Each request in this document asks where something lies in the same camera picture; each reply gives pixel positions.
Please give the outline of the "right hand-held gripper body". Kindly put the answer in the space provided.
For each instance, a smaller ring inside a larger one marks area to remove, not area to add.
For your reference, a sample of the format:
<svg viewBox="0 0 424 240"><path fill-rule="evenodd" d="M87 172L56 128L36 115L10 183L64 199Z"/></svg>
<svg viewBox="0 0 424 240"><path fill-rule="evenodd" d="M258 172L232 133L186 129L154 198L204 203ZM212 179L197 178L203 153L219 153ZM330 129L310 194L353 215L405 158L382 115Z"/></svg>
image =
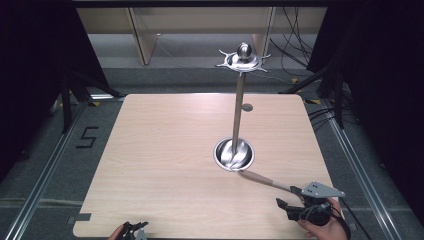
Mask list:
<svg viewBox="0 0 424 240"><path fill-rule="evenodd" d="M331 204L328 199L331 197L344 197L345 193L313 181L301 190L301 196L304 199L305 209L299 214L299 219L309 221L317 226L324 226L330 221L332 214Z"/></svg>

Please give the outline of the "wooden-handled kitchen utensil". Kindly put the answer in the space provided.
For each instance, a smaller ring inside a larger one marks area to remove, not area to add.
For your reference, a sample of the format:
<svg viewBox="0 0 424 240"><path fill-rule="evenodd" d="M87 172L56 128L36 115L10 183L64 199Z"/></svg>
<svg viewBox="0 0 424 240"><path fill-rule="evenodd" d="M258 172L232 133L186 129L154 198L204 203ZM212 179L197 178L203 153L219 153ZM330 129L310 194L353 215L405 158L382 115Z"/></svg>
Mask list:
<svg viewBox="0 0 424 240"><path fill-rule="evenodd" d="M269 179L267 177L264 177L260 174L254 173L252 171L239 170L238 174L241 175L244 178L251 180L251 181L255 181L255 182L267 185L267 186L275 187L277 189L281 189L281 190L284 190L284 191L287 191L287 192L291 191L289 186L282 184L282 183L279 183L277 181L274 181L272 179Z"/></svg>

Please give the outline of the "steel utensil stand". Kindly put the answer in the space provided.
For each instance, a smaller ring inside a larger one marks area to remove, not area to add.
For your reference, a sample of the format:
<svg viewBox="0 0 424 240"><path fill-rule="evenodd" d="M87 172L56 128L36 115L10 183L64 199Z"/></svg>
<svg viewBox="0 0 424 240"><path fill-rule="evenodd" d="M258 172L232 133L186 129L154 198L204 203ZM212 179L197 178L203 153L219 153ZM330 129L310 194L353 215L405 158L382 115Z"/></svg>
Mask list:
<svg viewBox="0 0 424 240"><path fill-rule="evenodd" d="M262 68L264 57L252 52L252 47L241 43L233 53L225 53L224 62L219 67L226 67L238 73L232 136L219 141L213 152L214 160L219 167L226 171L247 169L254 161L253 146L240 137L241 117L245 92L246 75L254 71L265 71Z"/></svg>

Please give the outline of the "person's left hand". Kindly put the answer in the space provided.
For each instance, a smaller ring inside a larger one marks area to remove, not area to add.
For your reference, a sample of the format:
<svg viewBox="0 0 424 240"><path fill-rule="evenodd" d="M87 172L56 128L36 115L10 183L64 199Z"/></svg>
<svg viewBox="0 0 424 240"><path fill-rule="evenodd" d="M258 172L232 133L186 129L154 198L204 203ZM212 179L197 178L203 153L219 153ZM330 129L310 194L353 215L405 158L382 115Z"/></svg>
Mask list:
<svg viewBox="0 0 424 240"><path fill-rule="evenodd" d="M120 240L123 236L125 235L124 233L124 226L120 225L118 226L115 231L107 238L107 240Z"/></svg>

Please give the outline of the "person's right hand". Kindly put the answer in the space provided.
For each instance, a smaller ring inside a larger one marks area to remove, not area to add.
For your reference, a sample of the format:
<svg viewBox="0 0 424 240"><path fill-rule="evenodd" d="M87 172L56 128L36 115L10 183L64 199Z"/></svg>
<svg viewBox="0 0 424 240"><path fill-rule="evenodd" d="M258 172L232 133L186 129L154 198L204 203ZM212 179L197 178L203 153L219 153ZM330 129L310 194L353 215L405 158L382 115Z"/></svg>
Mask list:
<svg viewBox="0 0 424 240"><path fill-rule="evenodd" d="M317 226L309 221L298 221L298 225L306 230L305 237L316 238L317 240L350 240L341 223L342 215L339 202L333 198L328 198L327 201L332 206L333 216L326 225Z"/></svg>

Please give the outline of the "black tape strip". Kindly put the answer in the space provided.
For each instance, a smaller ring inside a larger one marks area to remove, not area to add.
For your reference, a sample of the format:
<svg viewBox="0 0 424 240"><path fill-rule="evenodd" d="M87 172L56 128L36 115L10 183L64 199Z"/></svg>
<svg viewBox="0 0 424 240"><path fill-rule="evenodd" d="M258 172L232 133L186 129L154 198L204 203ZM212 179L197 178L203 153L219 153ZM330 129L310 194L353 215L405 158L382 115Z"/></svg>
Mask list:
<svg viewBox="0 0 424 240"><path fill-rule="evenodd" d="M75 216L70 216L67 220L69 225L75 224L78 221L89 221L91 218L90 213L80 213Z"/></svg>

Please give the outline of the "black tape floor mark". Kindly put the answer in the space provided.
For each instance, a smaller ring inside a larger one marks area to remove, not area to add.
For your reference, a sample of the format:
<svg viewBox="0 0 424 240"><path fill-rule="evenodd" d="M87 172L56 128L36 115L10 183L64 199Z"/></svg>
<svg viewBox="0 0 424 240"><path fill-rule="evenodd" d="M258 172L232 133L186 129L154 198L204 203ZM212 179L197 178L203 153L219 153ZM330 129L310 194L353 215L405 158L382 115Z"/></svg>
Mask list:
<svg viewBox="0 0 424 240"><path fill-rule="evenodd" d="M80 137L81 143L76 145L76 149L88 149L92 148L97 137L93 136L92 133L98 129L97 126L87 126Z"/></svg>

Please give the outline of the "black curtain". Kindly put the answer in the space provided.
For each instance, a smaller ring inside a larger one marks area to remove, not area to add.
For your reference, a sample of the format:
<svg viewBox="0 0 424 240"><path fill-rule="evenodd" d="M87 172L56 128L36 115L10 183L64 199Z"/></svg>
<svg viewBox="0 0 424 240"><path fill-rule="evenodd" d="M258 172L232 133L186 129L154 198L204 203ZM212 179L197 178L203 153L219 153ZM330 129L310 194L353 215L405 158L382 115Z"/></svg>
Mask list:
<svg viewBox="0 0 424 240"><path fill-rule="evenodd" d="M396 187L424 225L424 0L334 0L308 69L337 71Z"/></svg>
<svg viewBox="0 0 424 240"><path fill-rule="evenodd" d="M66 77L107 86L72 0L0 0L0 182L36 135Z"/></svg>

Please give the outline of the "beige wooden cabinet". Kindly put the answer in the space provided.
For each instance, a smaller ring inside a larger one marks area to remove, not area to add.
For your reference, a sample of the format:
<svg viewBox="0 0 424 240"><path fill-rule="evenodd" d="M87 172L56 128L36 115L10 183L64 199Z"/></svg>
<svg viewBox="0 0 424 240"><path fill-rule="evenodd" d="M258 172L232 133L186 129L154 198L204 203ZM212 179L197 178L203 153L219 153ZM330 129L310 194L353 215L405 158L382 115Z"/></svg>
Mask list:
<svg viewBox="0 0 424 240"><path fill-rule="evenodd" d="M89 34L130 34L139 62L147 65L159 34L249 34L256 53L265 55L273 34L294 26L304 34L319 32L325 7L120 7L79 8Z"/></svg>

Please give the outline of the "aluminium floor rail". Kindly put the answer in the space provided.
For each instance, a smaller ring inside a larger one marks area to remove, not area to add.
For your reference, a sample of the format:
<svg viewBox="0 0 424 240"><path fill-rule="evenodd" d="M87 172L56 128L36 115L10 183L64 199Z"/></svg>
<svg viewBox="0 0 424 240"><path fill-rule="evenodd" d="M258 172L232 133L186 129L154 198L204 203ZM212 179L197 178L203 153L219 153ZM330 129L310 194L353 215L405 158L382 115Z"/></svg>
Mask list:
<svg viewBox="0 0 424 240"><path fill-rule="evenodd" d="M35 184L29 196L23 202L22 207L20 208L17 216L11 223L9 230L7 231L7 234L3 238L3 240L21 240L29 222L31 221L31 218L34 215L39 200L45 192L45 189L49 184L54 174L54 171L60 163L60 159L65 151L65 147L69 143L69 140L74 132L75 126L78 123L81 114L84 112L87 105L87 102L79 103L76 105L74 111L71 113L71 123L66 127L66 130L61 133L60 138L56 143L52 154L47 160L39 177L35 181Z"/></svg>
<svg viewBox="0 0 424 240"><path fill-rule="evenodd" d="M395 226L391 214L378 195L377 190L371 182L371 179L362 165L350 139L348 138L345 130L342 129L336 121L336 114L329 113L329 122L386 239L402 240L402 236L398 228Z"/></svg>

